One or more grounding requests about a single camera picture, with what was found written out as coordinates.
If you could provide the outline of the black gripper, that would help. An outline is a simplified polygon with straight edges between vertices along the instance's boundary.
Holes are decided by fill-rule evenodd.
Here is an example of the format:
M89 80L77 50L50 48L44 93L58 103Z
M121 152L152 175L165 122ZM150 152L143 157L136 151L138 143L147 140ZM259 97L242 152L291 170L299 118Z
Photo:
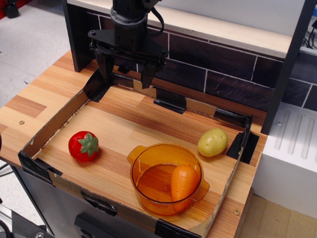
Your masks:
M114 61L119 58L142 64L142 89L149 88L155 73L166 65L168 50L155 41L163 31L164 26L153 30L146 22L136 26L115 24L112 29L89 31L90 49L103 79L112 82Z

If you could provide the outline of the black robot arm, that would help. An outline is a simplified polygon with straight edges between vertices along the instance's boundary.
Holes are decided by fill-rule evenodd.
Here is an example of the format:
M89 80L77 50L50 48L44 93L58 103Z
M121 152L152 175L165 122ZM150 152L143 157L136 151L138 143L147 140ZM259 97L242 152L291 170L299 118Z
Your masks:
M141 83L144 89L149 88L155 73L165 67L168 50L154 41L164 29L148 30L150 12L164 25L162 16L155 9L156 4L156 0L115 0L110 10L114 28L88 32L90 49L104 79L110 78L115 58L143 65Z

